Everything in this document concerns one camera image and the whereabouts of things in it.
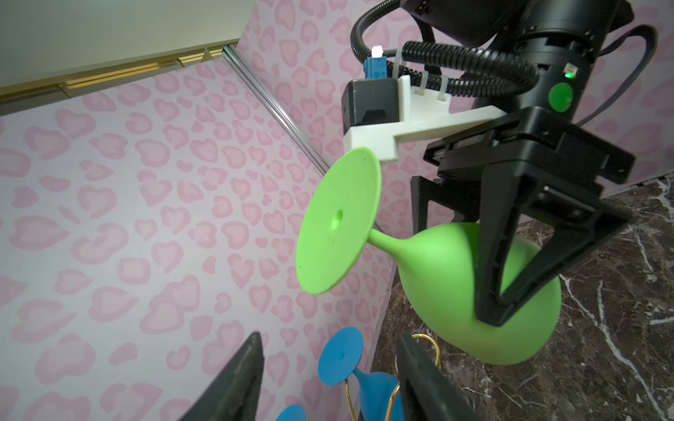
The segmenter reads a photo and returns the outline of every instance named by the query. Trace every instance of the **green circle sticker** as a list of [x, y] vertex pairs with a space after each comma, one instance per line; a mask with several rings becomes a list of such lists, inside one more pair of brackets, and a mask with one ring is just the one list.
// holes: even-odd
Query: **green circle sticker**
[[573, 101], [574, 90], [571, 85], [564, 82], [554, 85], [548, 93], [548, 102], [550, 102], [552, 109], [557, 112], [565, 112], [571, 108]]

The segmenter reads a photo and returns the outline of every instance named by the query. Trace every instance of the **wall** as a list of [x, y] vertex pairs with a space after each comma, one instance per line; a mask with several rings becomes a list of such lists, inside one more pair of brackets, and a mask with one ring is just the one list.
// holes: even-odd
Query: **wall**
[[0, 86], [96, 69], [241, 36], [254, 2], [3, 2]]
[[[237, 47], [329, 163], [344, 153], [342, 92], [349, 80], [363, 77], [363, 68], [349, 45], [351, 26], [376, 3], [259, 0]], [[658, 28], [658, 53], [630, 90], [586, 128], [637, 156], [630, 183], [638, 183], [674, 170], [674, 3], [631, 3], [636, 12], [634, 24], [651, 23]], [[617, 31], [607, 44], [626, 30]], [[436, 39], [455, 44], [437, 31]], [[396, 48], [408, 40], [421, 40], [421, 34], [411, 17], [399, 9], [372, 25], [364, 40], [368, 46]], [[579, 119], [615, 91], [640, 60], [643, 44], [642, 40], [629, 40], [599, 59], [577, 113]], [[471, 105], [471, 98], [453, 98], [450, 112], [468, 110]], [[437, 173], [436, 167], [421, 159], [426, 145], [404, 144], [399, 162], [383, 167], [377, 221], [387, 233], [400, 238], [412, 234], [410, 177], [419, 174], [432, 179]], [[606, 193], [623, 188], [604, 184], [608, 186]], [[431, 203], [429, 225], [448, 222], [452, 215], [452, 211]]]
[[258, 420], [348, 416], [317, 359], [352, 325], [367, 370], [392, 260], [302, 292], [320, 175], [224, 60], [3, 117], [0, 144], [0, 419], [176, 420], [253, 330]]

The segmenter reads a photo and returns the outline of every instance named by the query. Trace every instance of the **brown marble countertop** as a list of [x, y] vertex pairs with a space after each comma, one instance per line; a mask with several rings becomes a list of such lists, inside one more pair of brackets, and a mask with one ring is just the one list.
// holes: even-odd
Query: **brown marble countertop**
[[[442, 373], [484, 421], [674, 420], [672, 184], [608, 199], [629, 209], [633, 223], [561, 276], [559, 323], [534, 357], [493, 366], [438, 340]], [[518, 234], [541, 243], [551, 229], [533, 221]], [[394, 372], [401, 331], [433, 335], [398, 284], [372, 371]]]

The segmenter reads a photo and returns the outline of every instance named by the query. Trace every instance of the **white 3d printed bracket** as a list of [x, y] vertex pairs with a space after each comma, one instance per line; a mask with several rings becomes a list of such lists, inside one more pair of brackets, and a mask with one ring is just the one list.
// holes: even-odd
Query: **white 3d printed bracket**
[[400, 121], [352, 126], [344, 135], [344, 153], [359, 147], [370, 148], [382, 164], [398, 160], [398, 144], [440, 139], [506, 115], [489, 105], [450, 114], [450, 95], [428, 88], [413, 88], [409, 75], [398, 78]]

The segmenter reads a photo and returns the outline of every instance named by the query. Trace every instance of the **blue connector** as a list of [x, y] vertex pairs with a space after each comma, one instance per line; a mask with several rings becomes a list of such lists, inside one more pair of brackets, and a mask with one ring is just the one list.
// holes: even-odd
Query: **blue connector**
[[365, 68], [365, 79], [385, 79], [388, 77], [386, 71], [386, 57], [374, 59], [369, 57], [363, 64]]

